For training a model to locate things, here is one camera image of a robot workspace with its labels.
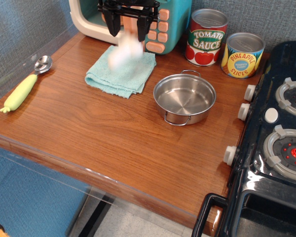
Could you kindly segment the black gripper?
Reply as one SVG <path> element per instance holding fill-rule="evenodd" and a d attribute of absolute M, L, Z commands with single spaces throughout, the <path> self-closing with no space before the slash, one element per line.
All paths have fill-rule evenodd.
<path fill-rule="evenodd" d="M 98 10 L 103 13 L 109 33 L 116 37 L 120 31 L 120 17 L 137 18 L 138 40 L 143 42 L 152 22 L 158 21 L 160 2 L 157 0 L 99 0 Z"/>

